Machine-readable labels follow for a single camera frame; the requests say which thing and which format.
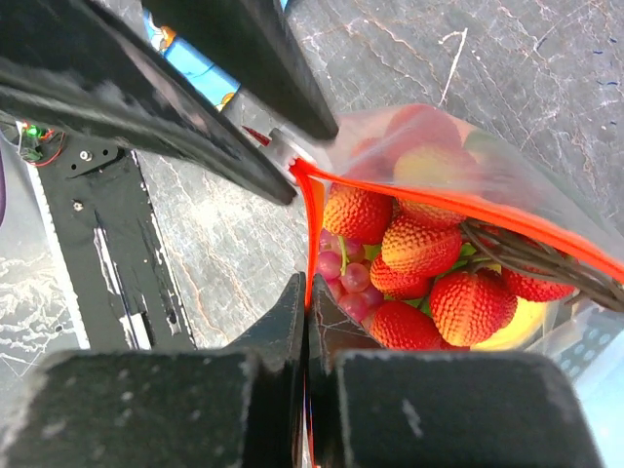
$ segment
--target black metal frame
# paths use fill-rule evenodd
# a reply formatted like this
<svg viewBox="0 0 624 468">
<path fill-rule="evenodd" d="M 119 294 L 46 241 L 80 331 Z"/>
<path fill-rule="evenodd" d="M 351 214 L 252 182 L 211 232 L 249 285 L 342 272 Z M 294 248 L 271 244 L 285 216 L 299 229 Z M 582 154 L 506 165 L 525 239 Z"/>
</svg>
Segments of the black metal frame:
<svg viewBox="0 0 624 468">
<path fill-rule="evenodd" d="M 91 348 L 194 349 L 135 153 L 67 136 L 38 174 Z"/>
<path fill-rule="evenodd" d="M 307 317 L 304 294 L 293 275 L 219 351 L 55 357 L 0 456 L 7 468 L 299 468 L 305 401 L 324 467 L 602 466 L 548 359 L 378 349 L 320 277 Z"/>
</svg>

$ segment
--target plastic bag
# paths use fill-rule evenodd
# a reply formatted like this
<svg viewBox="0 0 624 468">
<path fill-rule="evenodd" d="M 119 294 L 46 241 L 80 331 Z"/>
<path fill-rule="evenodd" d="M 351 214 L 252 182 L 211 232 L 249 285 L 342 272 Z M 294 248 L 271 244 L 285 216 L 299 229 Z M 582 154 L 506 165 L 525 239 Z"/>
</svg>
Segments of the plastic bag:
<svg viewBox="0 0 624 468">
<path fill-rule="evenodd" d="M 376 336 L 373 329 L 370 329 L 373 336 L 390 347 L 519 348 L 534 340 L 542 327 L 547 332 L 552 327 L 561 304 L 554 299 L 545 300 L 544 297 L 550 297 L 548 294 L 538 295 L 538 298 L 533 297 L 534 294 L 531 293 L 518 297 L 518 288 L 511 283 L 520 281 L 521 287 L 526 287 L 524 279 L 518 280 L 516 275 L 516 280 L 509 280 L 514 275 L 509 271 L 503 272 L 514 265 L 517 266 L 518 261 L 522 263 L 526 260 L 527 264 L 532 264 L 523 255 L 528 255 L 531 259 L 540 259 L 539 264 L 548 266 L 551 273 L 557 270 L 553 273 L 557 273 L 557 278 L 559 268 L 565 270 L 567 275 L 565 280 L 568 283 L 562 287 L 561 297 L 567 299 L 578 289 L 585 293 L 587 285 L 590 285 L 589 289 L 593 291 L 592 288 L 599 284 L 599 289 L 608 295 L 608 298 L 602 293 L 592 295 L 593 298 L 603 303 L 606 301 L 612 308 L 620 308 L 622 304 L 620 285 L 624 282 L 622 236 L 549 169 L 528 159 L 514 146 L 487 132 L 432 106 L 414 104 L 343 115 L 340 118 L 340 132 L 331 145 L 310 145 L 308 142 L 299 141 L 297 147 L 305 148 L 307 153 L 304 159 L 296 160 L 291 172 L 297 178 L 308 213 L 310 233 L 308 276 L 311 277 L 314 272 L 320 271 L 330 284 L 338 303 L 356 320 L 363 321 L 367 327 L 381 321 L 377 318 L 380 315 L 378 305 L 382 303 L 385 309 L 392 309 L 391 312 L 384 309 L 384 315 L 391 317 L 387 320 L 402 324 L 401 333 L 407 333 L 405 330 L 409 328 L 420 331 L 420 336 L 413 338 L 414 332 L 413 339 L 405 341 L 404 336 L 400 339 L 394 336 L 396 333 L 387 324 L 381 328 L 376 327 Z M 313 159 L 316 165 L 310 164 L 306 159 Z M 366 201 L 361 200 L 358 202 L 359 205 L 354 203 L 353 206 L 349 205 L 351 202 L 344 202 L 350 200 L 357 190 L 360 190 L 360 193 L 362 191 L 369 193 L 364 196 Z M 391 214 L 388 214 L 388 200 L 392 200 L 390 203 L 393 203 L 394 212 Z M 402 258 L 400 251 L 405 251 L 404 245 L 401 244 L 405 241 L 403 238 L 399 244 L 397 242 L 393 244 L 395 251 L 391 252 L 390 248 L 384 248 L 385 245 L 390 245 L 386 240 L 387 237 L 392 237 L 389 236 L 388 229 L 395 223 L 397 215 L 406 215 L 411 221 L 416 219 L 416 222 L 415 227 L 414 223 L 407 223 L 408 227 L 403 226 L 403 231 L 399 228 L 394 229 L 395 241 L 397 237 L 395 231 L 404 237 L 413 235 L 416 232 L 414 229 L 434 229 L 439 234 L 449 225 L 460 223 L 461 230 L 457 229 L 452 234 L 447 233 L 447 241 L 444 241 L 447 242 L 444 249 L 453 253 L 421 256 L 419 261 L 415 262 L 414 257 L 409 260 Z M 343 225 L 336 227 L 333 221 L 332 227 L 328 227 L 330 216 L 340 219 L 340 222 L 348 216 L 357 218 L 360 220 L 359 227 L 355 231 L 349 230 Z M 386 227 L 381 228 L 383 239 L 380 239 L 379 228 L 375 226 L 384 223 Z M 341 234 L 337 241 L 321 230 L 323 225 L 328 227 L 331 233 Z M 499 236 L 497 240 L 504 238 L 511 244 L 515 243 L 514 245 L 520 246 L 521 252 L 518 251 L 514 255 L 522 258 L 513 257 L 513 262 L 507 261 L 505 263 L 507 266 L 501 269 L 502 258 L 507 258 L 505 255 L 509 256 L 505 250 L 509 246 L 501 247 L 496 239 L 489 237 L 479 237 L 482 242 L 476 246 L 477 241 L 473 242 L 473 238 L 466 238 L 469 232 L 463 226 L 473 234 L 478 231 L 479 236 L 497 235 Z M 461 241 L 457 240 L 459 235 L 462 236 Z M 466 264 L 465 261 L 458 263 L 458 260 L 465 260 L 469 254 L 474 254 L 475 250 L 476 254 L 483 254 L 485 252 L 483 249 L 486 249 L 489 254 L 492 242 L 499 252 L 495 260 L 500 261 L 494 262 L 498 265 L 493 268 L 489 265 L 488 269 L 482 268 L 478 274 L 479 267 L 473 268 L 469 272 L 473 276 L 459 278 L 459 273 L 466 270 Z M 365 260 L 361 259 L 360 244 L 366 245 Z M 531 251 L 529 253 L 525 252 L 527 246 Z M 340 264 L 337 277 L 334 276 L 335 258 L 331 259 L 331 255 L 320 252 L 322 250 L 334 251 L 341 259 L 347 258 L 349 264 Z M 382 298 L 379 294 L 371 294 L 369 290 L 360 291 L 363 285 L 367 284 L 367 275 L 361 266 L 350 267 L 350 263 L 359 262 L 370 270 L 369 278 L 372 278 L 374 262 L 373 267 L 370 262 L 377 256 L 387 260 L 385 267 L 391 270 L 390 273 L 383 273 L 384 281 L 395 286 L 394 289 L 388 287 L 386 291 L 382 291 Z M 468 261 L 472 262 L 473 258 L 469 257 Z M 551 263 L 542 263 L 543 258 Z M 560 265 L 562 258 L 567 262 L 565 266 Z M 415 288 L 418 293 L 411 291 L 411 295 L 405 295 L 403 291 L 410 268 L 412 276 L 413 271 L 417 270 L 416 276 L 420 275 L 430 281 L 427 285 L 420 285 L 420 290 L 418 284 L 414 284 L 415 280 L 411 281 L 408 289 Z M 450 276 L 449 272 L 453 268 L 459 268 L 459 271 L 453 280 L 445 280 L 448 283 L 446 290 L 448 292 L 456 288 L 459 292 L 455 295 L 436 292 L 437 287 L 432 285 L 442 285 L 444 283 L 442 279 Z M 347 269 L 352 270 L 352 273 L 355 272 L 355 280 L 347 278 L 345 281 L 345 276 L 348 276 Z M 541 266 L 533 270 L 523 271 L 535 274 L 544 271 Z M 502 278 L 496 271 L 503 272 Z M 475 275 L 479 277 L 479 281 L 475 280 Z M 515 305 L 508 295 L 494 293 L 494 283 L 500 284 L 501 279 L 505 280 L 504 289 L 507 291 L 511 289 L 512 295 L 516 297 Z M 555 286 L 552 282 L 547 283 L 550 283 L 551 289 L 557 289 L 560 288 L 561 281 L 558 280 Z M 355 285 L 350 285 L 349 282 L 355 282 Z M 380 283 L 378 278 L 377 282 L 373 281 L 373 278 L 371 282 L 375 286 L 379 286 Z M 536 286 L 535 282 L 532 286 L 549 288 L 544 287 L 543 283 Z M 471 309 L 468 313 L 465 296 L 479 288 L 486 288 L 486 292 L 480 292 L 481 296 L 475 299 L 475 303 L 471 306 L 474 306 L 474 310 Z M 357 299 L 354 294 L 360 296 L 364 294 L 366 301 Z M 413 296 L 420 299 L 408 301 L 408 305 L 412 307 L 411 313 L 404 305 L 397 303 L 386 307 L 387 302 L 392 299 L 404 301 L 412 299 Z M 497 317 L 494 320 L 489 316 L 501 315 L 500 311 L 492 313 L 488 310 L 490 303 L 507 302 L 509 302 L 507 308 L 514 309 L 511 319 Z M 431 306 L 434 303 L 436 310 L 432 311 Z M 433 317 L 436 328 L 443 336 L 442 340 L 436 341 L 432 331 L 431 336 L 423 331 L 429 330 L 431 323 L 419 316 L 417 320 L 414 319 L 415 307 L 423 313 L 422 315 Z M 440 312 L 445 307 L 450 311 L 448 314 Z"/>
</svg>

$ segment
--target red grape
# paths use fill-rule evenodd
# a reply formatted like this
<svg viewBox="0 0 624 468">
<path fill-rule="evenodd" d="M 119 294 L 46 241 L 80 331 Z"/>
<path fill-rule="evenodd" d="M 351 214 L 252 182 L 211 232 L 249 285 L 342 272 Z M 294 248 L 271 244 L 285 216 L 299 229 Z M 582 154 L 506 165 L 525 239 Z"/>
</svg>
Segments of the red grape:
<svg viewBox="0 0 624 468">
<path fill-rule="evenodd" d="M 340 283 L 348 293 L 361 293 L 371 283 L 371 275 L 367 267 L 360 263 L 349 263 L 340 277 Z"/>
<path fill-rule="evenodd" d="M 332 241 L 335 239 L 335 236 L 330 233 L 327 229 L 321 230 L 321 251 L 329 251 L 332 249 Z"/>
<path fill-rule="evenodd" d="M 329 280 L 328 286 L 330 287 L 333 300 L 336 302 L 340 301 L 340 298 L 344 296 L 344 288 L 342 287 L 340 280 Z"/>
<path fill-rule="evenodd" d="M 332 251 L 324 251 L 319 253 L 316 272 L 320 273 L 326 281 L 334 280 L 340 276 L 340 266 L 342 266 L 340 255 Z"/>
<path fill-rule="evenodd" d="M 344 247 L 347 252 L 347 257 L 349 258 L 349 263 L 360 263 L 362 260 L 364 260 L 366 252 L 362 243 L 358 241 L 352 241 L 351 239 L 345 239 Z M 331 241 L 331 249 L 337 254 L 340 254 L 340 243 L 337 237 Z"/>
<path fill-rule="evenodd" d="M 369 285 L 365 290 L 360 292 L 369 307 L 376 307 L 383 302 L 383 292 L 375 286 Z"/>
<path fill-rule="evenodd" d="M 366 319 L 370 313 L 364 298 L 359 294 L 345 294 L 338 302 L 338 305 L 342 307 L 342 310 L 349 317 L 358 323 Z"/>
</svg>

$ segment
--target orange zipper seal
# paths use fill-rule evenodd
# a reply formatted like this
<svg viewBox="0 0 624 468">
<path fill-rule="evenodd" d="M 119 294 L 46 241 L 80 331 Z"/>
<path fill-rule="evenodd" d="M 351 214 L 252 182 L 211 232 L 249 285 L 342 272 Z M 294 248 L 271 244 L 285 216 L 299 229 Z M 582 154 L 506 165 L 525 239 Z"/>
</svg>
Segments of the orange zipper seal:
<svg viewBox="0 0 624 468">
<path fill-rule="evenodd" d="M 464 195 L 457 192 L 443 190 L 421 191 L 363 182 L 360 180 L 352 180 L 322 171 L 318 167 L 302 159 L 297 159 L 294 162 L 294 165 L 292 166 L 292 173 L 295 177 L 298 175 L 301 179 L 303 179 L 303 175 L 306 175 L 310 178 L 314 177 L 332 182 L 338 182 L 343 185 L 362 188 L 364 190 L 383 193 L 416 203 L 424 203 L 437 208 L 458 212 L 481 221 L 495 224 L 504 229 L 524 234 L 531 239 L 543 242 L 544 244 L 554 247 L 555 249 L 565 252 L 566 254 L 572 255 L 576 259 L 584 261 L 588 265 L 591 265 L 608 276 L 611 276 L 619 283 L 624 284 L 624 264 L 609 257 L 578 234 L 562 229 L 554 223 L 534 214 L 528 214 L 522 210 L 511 207 L 496 205 L 491 202 L 487 202 L 482 198 Z M 312 220 L 308 218 L 308 228 L 318 230 L 318 232 L 310 230 L 311 235 L 314 234 L 317 237 L 315 237 L 315 239 L 310 239 L 310 242 L 314 242 L 316 246 L 310 246 L 309 252 L 310 254 L 314 252 L 315 255 L 318 255 L 320 233 L 323 225 L 324 199 L 320 199 L 319 201 L 318 195 L 316 195 L 316 199 L 312 196 L 306 198 L 305 192 L 303 192 L 303 199 L 306 205 L 306 210 L 308 212 L 314 212 L 315 216 Z M 307 208 L 309 204 L 320 204 L 321 207 L 312 206 Z M 310 265 L 312 263 L 314 263 L 314 268 L 316 268 L 316 257 L 310 257 L 310 261 L 308 262 L 308 272 L 310 271 Z"/>
</svg>

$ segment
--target strawberry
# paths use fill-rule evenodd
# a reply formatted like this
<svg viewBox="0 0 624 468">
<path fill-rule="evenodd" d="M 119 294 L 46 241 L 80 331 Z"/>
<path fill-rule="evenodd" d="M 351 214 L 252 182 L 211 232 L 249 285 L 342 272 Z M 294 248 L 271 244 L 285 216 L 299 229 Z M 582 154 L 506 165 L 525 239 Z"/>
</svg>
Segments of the strawberry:
<svg viewBox="0 0 624 468">
<path fill-rule="evenodd" d="M 538 268 L 527 267 L 526 269 L 540 273 Z M 551 300 L 563 299 L 574 293 L 574 286 L 537 280 L 508 268 L 503 268 L 501 273 L 507 289 L 522 299 L 533 302 L 550 302 Z"/>
<path fill-rule="evenodd" d="M 400 214 L 381 242 L 383 261 L 393 270 L 424 277 L 440 275 L 459 258 L 461 234 L 457 226 L 428 229 Z"/>
<path fill-rule="evenodd" d="M 397 300 L 418 299 L 429 291 L 432 280 L 392 270 L 378 255 L 370 268 L 370 282 L 382 293 Z"/>
<path fill-rule="evenodd" d="M 400 301 L 385 302 L 372 316 L 370 335 L 384 346 L 404 350 L 437 350 L 443 339 L 433 321 Z"/>
<path fill-rule="evenodd" d="M 428 142 L 461 146 L 461 136 L 452 119 L 442 110 L 414 104 L 399 110 L 386 128 L 386 139 L 400 139 L 409 146 Z"/>
<path fill-rule="evenodd" d="M 432 207 L 424 203 L 416 203 L 411 200 L 399 200 L 401 212 L 411 217 L 423 227 L 432 229 L 444 229 L 459 224 L 466 216 L 442 208 Z"/>
<path fill-rule="evenodd" d="M 518 299 L 495 271 L 457 270 L 438 280 L 429 300 L 431 316 L 444 339 L 455 346 L 485 341 L 511 321 Z"/>
<path fill-rule="evenodd" d="M 331 234 L 362 244 L 379 244 L 392 219 L 392 197 L 334 184 L 323 212 L 323 227 Z"/>
</svg>

